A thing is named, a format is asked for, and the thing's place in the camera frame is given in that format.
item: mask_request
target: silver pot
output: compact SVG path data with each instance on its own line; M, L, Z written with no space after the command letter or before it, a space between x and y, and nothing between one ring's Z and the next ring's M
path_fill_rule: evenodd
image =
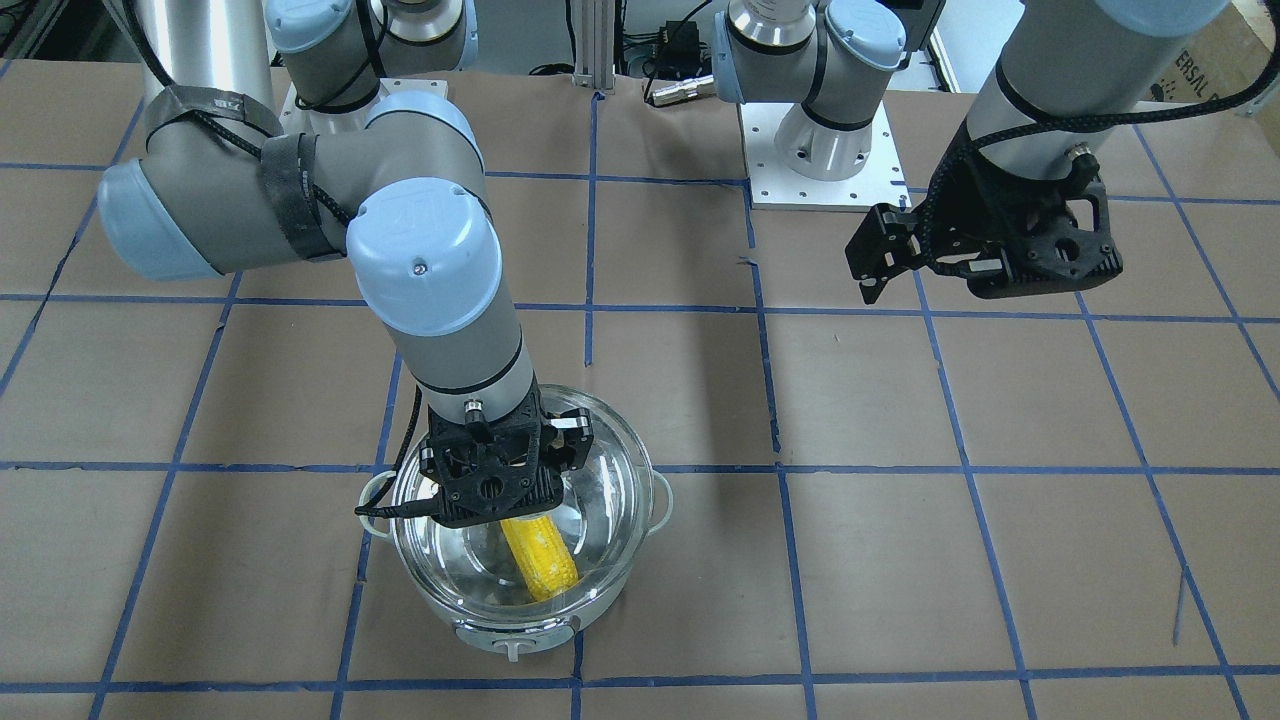
M497 523L449 529L430 518L393 520L390 532L366 529L396 544L404 569L431 610L462 642L507 655L561 646L604 614L622 592L644 539L671 519L671 484L654 471L635 430L603 401L562 386L541 386L549 413L585 407L595 441L581 470L564 473L564 502L548 514L577 565L579 583L534 602ZM361 503L381 484L379 475ZM654 487L667 492L666 511L650 523ZM419 473L410 452L396 475L392 503L431 497L438 486Z

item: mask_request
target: pot handle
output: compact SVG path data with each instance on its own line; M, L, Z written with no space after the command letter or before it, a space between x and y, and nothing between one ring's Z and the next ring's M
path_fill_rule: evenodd
M396 477L396 470L387 470L385 473L379 473L372 478L370 478L369 482L365 483L365 489L360 491L360 501L356 502L356 506L358 507L369 502L369 498L372 497L375 492L378 492L378 488L381 487L381 484L387 480L387 478L394 478L394 477ZM375 528L372 518L369 518L366 515L356 515L356 519L360 520L360 524L361 527L365 528L366 533L374 536L380 541L392 542L390 532L379 530L378 528Z
M671 480L668 480L666 475L663 475L657 470L650 470L650 473L653 475L654 484L662 483L662 488L667 491L667 511L662 514L660 520L649 525L649 532L645 533L645 537L649 537L657 533L658 530L666 528L667 523L671 521L671 514L676 510L676 493L675 491L671 489Z

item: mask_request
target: corn cob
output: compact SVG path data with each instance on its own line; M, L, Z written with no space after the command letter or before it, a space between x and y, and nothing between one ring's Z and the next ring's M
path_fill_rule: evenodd
M531 520L508 518L500 523L502 534L535 602L550 600L577 584L573 556L549 516Z

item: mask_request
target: cardboard box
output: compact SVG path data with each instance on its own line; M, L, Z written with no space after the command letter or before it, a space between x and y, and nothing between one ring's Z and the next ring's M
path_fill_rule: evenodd
M1151 86L1151 100L1203 102L1243 90L1275 47L1275 28L1261 0L1233 0ZM1280 94L1253 118L1280 154Z

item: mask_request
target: white mounting plate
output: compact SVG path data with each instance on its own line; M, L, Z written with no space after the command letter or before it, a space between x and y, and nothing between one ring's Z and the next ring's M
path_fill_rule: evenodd
M449 99L449 83L443 79L406 79L406 78L383 78L383 87L387 92L401 92L403 90L425 90ZM289 92L284 96L284 109L280 111L280 124L284 126L285 135L292 135L296 132L306 133L326 133L333 132L330 129L316 129L311 124L311 113L308 110L298 110L294 106L294 100L298 97L298 90L289 83ZM360 129L364 127L362 122L356 122L352 119L353 127L351 129Z
M773 147L773 135L791 102L748 102L741 106L742 149L751 178L751 205L764 210L828 210L864 213L877 202L911 206L902 164L884 105L872 120L874 142L863 172L846 181L815 181L792 170Z

